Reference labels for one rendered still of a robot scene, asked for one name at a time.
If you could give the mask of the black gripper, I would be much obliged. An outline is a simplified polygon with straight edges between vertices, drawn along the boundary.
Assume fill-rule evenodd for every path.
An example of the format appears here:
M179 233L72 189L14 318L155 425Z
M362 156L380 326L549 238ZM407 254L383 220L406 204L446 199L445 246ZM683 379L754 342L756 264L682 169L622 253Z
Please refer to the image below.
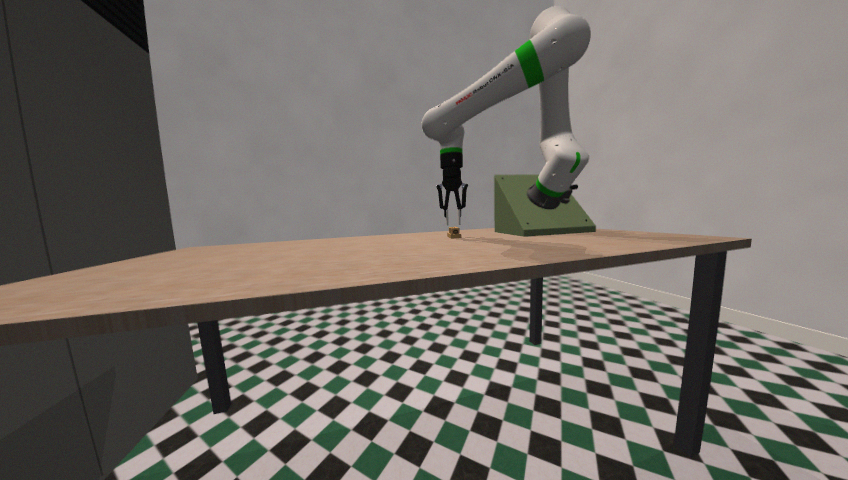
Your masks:
M446 189L446 197L445 204L443 206L443 197L442 197L442 186ZM459 197L459 188L462 186L462 205ZM439 195L439 205L441 209L444 209L444 217L446 220L446 225L448 226L448 203L449 203L449 195L450 191L453 191L456 198L457 203L457 225L461 225L461 209L466 207L466 190L468 184L464 184L461 181L461 169L459 168L447 168L443 170L443 181L441 184L437 185L436 188L438 190Z

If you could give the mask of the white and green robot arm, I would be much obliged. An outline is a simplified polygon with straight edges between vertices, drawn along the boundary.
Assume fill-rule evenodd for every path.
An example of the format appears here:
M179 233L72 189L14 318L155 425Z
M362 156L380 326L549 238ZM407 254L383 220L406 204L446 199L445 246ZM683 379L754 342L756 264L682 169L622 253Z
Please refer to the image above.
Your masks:
M474 84L425 113L422 129L428 138L439 142L441 169L463 167L463 123L539 84L539 145L546 164L527 197L548 210L557 208L560 202L570 202L573 190L578 189L572 183L589 155L572 134L568 67L586 52L591 31L583 17L566 13L570 12L562 6L544 10L533 23L529 41Z

